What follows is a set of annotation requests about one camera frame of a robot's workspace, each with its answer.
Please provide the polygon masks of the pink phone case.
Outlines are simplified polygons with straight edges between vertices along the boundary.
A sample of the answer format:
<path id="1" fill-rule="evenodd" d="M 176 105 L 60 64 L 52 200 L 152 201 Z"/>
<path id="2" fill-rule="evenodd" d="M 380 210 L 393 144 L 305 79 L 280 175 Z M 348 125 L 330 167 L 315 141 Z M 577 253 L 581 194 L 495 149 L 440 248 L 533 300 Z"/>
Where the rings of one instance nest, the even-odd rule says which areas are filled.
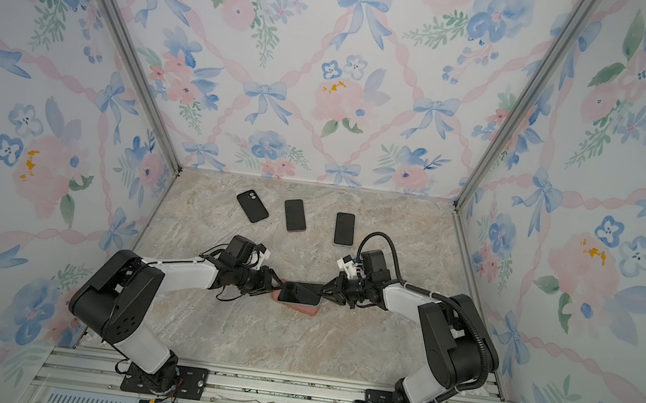
<path id="1" fill-rule="evenodd" d="M 298 313 L 305 314 L 310 317 L 312 316 L 315 317 L 315 315 L 317 315 L 320 311 L 320 307 L 318 305 L 315 307 L 315 306 L 308 306 L 308 305 L 299 305 L 292 302 L 285 303 L 284 301 L 280 301 L 279 297 L 278 298 L 272 297 L 272 299 L 278 304 L 283 305 L 283 307 L 290 308 L 291 310 L 297 311 Z"/>

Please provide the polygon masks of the blue phone black screen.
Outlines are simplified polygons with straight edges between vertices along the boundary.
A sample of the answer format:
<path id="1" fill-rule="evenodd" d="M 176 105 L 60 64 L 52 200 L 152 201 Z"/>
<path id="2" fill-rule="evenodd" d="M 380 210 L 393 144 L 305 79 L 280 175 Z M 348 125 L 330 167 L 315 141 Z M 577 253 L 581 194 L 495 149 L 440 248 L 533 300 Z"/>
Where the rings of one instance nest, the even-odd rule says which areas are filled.
<path id="1" fill-rule="evenodd" d="M 355 234 L 355 215 L 347 212 L 337 213 L 333 243 L 338 246 L 353 245 Z"/>

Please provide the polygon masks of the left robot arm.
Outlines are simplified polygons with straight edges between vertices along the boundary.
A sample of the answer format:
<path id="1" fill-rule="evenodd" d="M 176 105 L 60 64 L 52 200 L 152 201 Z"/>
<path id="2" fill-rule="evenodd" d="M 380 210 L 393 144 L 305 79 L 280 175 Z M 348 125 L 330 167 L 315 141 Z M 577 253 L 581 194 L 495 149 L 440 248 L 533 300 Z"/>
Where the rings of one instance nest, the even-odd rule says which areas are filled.
<path id="1" fill-rule="evenodd" d="M 158 294 L 234 286 L 240 295 L 255 296 L 281 284 L 268 266 L 232 267 L 211 256 L 163 261 L 123 250 L 75 292 L 68 309 L 130 362 L 128 373 L 145 389 L 167 395 L 180 383 L 179 359 L 144 323 Z"/>

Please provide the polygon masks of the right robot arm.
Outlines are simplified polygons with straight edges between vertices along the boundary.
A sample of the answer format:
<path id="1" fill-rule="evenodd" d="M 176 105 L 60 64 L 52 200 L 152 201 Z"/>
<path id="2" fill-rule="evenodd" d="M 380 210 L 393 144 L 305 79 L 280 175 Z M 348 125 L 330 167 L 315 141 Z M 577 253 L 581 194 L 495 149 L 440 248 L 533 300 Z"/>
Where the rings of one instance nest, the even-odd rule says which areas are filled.
<path id="1" fill-rule="evenodd" d="M 498 369 L 495 345 L 467 295 L 447 297 L 408 282 L 376 283 L 343 273 L 317 293 L 350 309 L 373 307 L 397 313 L 420 326 L 424 363 L 395 383 L 392 403 L 443 403 L 481 388 Z"/>

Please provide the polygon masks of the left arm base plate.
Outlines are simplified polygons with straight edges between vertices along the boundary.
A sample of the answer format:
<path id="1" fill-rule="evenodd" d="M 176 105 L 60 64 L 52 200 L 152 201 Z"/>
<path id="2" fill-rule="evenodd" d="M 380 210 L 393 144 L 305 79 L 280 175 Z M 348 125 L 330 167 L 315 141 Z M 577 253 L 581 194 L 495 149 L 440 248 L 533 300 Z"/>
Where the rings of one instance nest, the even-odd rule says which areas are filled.
<path id="1" fill-rule="evenodd" d="M 201 400 L 209 376 L 206 368 L 183 365 L 161 368 L 150 374 L 134 363 L 118 373 L 123 376 L 120 384 L 122 392 L 194 401 Z"/>

